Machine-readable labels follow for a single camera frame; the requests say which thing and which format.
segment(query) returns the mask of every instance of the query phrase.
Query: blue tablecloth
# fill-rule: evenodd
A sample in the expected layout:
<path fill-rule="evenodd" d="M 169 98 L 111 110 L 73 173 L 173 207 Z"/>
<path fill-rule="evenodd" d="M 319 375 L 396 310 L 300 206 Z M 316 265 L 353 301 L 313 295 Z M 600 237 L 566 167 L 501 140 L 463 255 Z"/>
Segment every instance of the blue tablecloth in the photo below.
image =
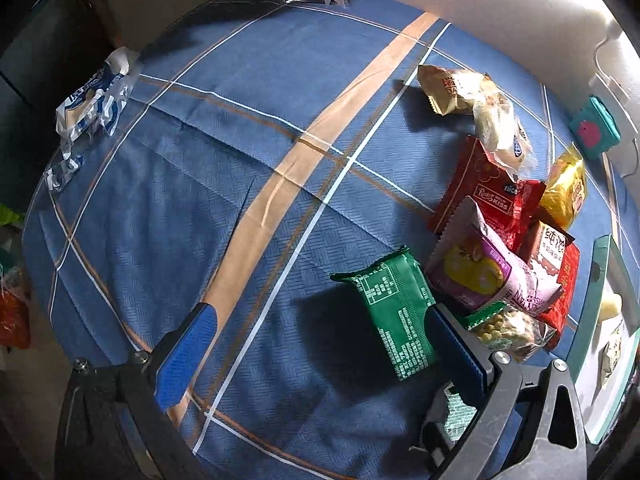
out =
<path fill-rule="evenodd" d="M 146 48 L 114 135 L 95 137 L 62 193 L 39 186 L 24 253 L 70 358 L 120 363 L 176 328 L 296 141 L 422 15 L 390 0 L 346 9 L 251 1 L 214 0 Z M 219 478 L 425 477 L 407 449 L 443 371 L 398 381 L 357 295 L 328 278 L 401 244 L 423 260 L 434 245 L 427 218 L 474 127 L 472 117 L 431 112 L 414 79 L 421 61 L 491 75 L 532 140 L 535 178 L 572 142 L 569 117 L 543 84 L 435 20 L 331 147 L 315 146 L 320 160 L 198 374 L 180 431 Z M 637 287 L 638 211 L 598 161 L 571 228 L 581 252 L 571 324 L 593 240 L 610 232 Z M 556 355 L 566 357 L 573 336 L 567 327 Z"/>

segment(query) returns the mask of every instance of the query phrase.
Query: pink snack package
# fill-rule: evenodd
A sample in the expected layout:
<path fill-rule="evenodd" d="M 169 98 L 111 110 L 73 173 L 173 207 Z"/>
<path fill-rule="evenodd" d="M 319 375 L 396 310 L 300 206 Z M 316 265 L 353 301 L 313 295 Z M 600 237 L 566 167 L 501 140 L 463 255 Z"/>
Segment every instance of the pink snack package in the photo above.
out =
<path fill-rule="evenodd" d="M 469 196 L 449 219 L 425 271 L 438 290 L 470 311 L 503 301 L 536 316 L 562 294 L 553 276 L 530 269 L 508 250 Z"/>

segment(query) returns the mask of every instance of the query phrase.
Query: teal pouch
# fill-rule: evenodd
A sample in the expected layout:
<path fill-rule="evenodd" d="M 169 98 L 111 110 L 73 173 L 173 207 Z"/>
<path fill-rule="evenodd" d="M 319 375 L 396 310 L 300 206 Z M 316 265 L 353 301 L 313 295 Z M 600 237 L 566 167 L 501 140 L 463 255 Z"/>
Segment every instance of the teal pouch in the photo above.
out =
<path fill-rule="evenodd" d="M 424 335 L 424 313 L 435 303 L 407 246 L 357 272 L 331 274 L 360 292 L 399 379 L 426 368 L 436 354 Z"/>

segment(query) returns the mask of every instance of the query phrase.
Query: gold snack package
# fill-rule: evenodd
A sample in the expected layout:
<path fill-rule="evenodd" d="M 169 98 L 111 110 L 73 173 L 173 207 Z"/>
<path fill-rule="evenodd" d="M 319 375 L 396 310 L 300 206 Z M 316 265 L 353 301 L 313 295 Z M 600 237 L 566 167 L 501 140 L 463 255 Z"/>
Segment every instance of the gold snack package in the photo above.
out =
<path fill-rule="evenodd" d="M 502 97 L 487 74 L 473 70 L 450 70 L 433 65 L 418 65 L 418 81 L 433 111 L 440 115 L 473 111 L 476 102 L 492 104 Z"/>
<path fill-rule="evenodd" d="M 587 197 L 584 159 L 575 144 L 558 157 L 549 178 L 540 207 L 551 215 L 558 227 L 567 230 L 574 222 Z"/>

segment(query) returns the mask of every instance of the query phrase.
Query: beige snack package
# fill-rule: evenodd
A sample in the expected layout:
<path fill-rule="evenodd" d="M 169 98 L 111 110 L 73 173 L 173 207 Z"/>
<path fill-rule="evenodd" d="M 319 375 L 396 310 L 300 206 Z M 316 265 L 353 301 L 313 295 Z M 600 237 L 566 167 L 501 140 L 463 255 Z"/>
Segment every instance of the beige snack package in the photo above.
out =
<path fill-rule="evenodd" d="M 418 65 L 418 81 L 433 111 L 440 115 L 470 114 L 476 102 L 492 104 L 504 98 L 488 75 L 464 68 Z"/>

